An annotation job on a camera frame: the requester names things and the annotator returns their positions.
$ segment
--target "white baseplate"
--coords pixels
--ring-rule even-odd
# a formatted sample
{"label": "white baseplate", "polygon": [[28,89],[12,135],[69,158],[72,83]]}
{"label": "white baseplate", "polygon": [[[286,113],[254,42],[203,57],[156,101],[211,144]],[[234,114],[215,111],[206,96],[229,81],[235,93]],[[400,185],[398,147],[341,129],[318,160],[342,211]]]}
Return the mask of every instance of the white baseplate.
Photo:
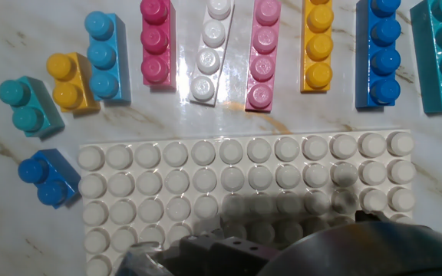
{"label": "white baseplate", "polygon": [[413,148],[408,130],[83,145],[88,268],[108,270],[131,243],[168,248],[219,216],[265,244],[352,222],[356,209],[413,223]]}
{"label": "white baseplate", "polygon": [[223,70],[235,0],[206,0],[189,101],[214,106]]}

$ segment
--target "light blue building block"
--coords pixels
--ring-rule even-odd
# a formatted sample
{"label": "light blue building block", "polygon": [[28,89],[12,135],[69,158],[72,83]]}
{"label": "light blue building block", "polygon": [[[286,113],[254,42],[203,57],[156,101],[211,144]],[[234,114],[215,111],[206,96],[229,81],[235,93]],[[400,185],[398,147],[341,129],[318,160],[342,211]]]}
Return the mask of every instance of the light blue building block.
{"label": "light blue building block", "polygon": [[57,209],[78,193],[80,175],[57,149],[39,150],[18,167],[20,179],[37,187],[38,200]]}
{"label": "light blue building block", "polygon": [[125,24],[115,14],[91,12],[84,20],[90,35],[90,89],[95,100],[130,102]]}
{"label": "light blue building block", "polygon": [[356,23],[356,107],[394,106],[400,96],[395,71],[401,63],[395,12],[401,0],[361,0]]}
{"label": "light blue building block", "polygon": [[442,0],[423,0],[411,19],[424,112],[442,112]]}
{"label": "light blue building block", "polygon": [[45,138],[64,128],[61,115],[40,80],[6,80],[0,85],[0,99],[12,107],[13,124],[26,137]]}

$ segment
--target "black object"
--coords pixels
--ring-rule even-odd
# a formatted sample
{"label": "black object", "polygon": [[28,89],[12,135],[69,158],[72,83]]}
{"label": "black object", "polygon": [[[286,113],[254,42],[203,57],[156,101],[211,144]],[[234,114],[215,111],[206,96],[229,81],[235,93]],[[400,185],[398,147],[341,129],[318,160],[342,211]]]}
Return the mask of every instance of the black object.
{"label": "black object", "polygon": [[185,237],[157,261],[175,276],[442,276],[442,234],[389,222],[381,213],[358,211],[356,222],[284,251],[239,238]]}
{"label": "black object", "polygon": [[180,240],[180,255],[191,264],[201,264],[200,275],[257,275],[279,250],[241,238],[213,240],[209,237],[188,237]]}

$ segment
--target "white marble countertop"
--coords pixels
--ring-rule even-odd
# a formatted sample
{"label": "white marble countertop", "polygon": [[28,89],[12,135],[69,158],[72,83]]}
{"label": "white marble countertop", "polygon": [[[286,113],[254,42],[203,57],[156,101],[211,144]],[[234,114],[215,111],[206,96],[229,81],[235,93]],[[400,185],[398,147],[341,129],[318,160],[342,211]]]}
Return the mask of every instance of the white marble countertop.
{"label": "white marble countertop", "polygon": [[0,0],[0,83],[28,75],[43,80],[51,91],[47,58],[55,52],[85,54],[84,17],[100,10],[115,12],[127,26],[133,91],[130,107],[102,107],[98,114],[76,119],[62,114],[64,131],[45,141],[25,138],[16,130],[11,109],[0,101],[0,275],[84,275],[81,201],[59,210],[42,205],[36,188],[18,178],[17,166],[36,150],[57,147],[77,167],[78,146],[96,141],[408,128],[417,141],[414,220],[442,232],[442,115],[428,117],[422,110],[409,15],[418,2],[403,0],[397,13],[403,34],[397,42],[402,94],[396,107],[358,112],[354,108],[356,0],[334,0],[332,89],[309,95],[299,93],[302,1],[282,0],[274,105],[270,114],[259,114],[244,111],[251,0],[236,0],[215,108],[187,100],[203,0],[173,0],[179,65],[175,94],[152,94],[142,85],[140,1]]}

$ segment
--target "dark pink building block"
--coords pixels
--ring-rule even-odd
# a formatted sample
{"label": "dark pink building block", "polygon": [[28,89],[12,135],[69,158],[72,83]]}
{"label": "dark pink building block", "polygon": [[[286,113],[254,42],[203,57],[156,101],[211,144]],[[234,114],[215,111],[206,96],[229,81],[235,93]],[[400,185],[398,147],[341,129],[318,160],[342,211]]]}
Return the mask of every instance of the dark pink building block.
{"label": "dark pink building block", "polygon": [[255,0],[245,110],[270,112],[274,94],[275,58],[281,2]]}
{"label": "dark pink building block", "polygon": [[176,88],[175,8],[170,0],[143,0],[143,63],[144,85]]}

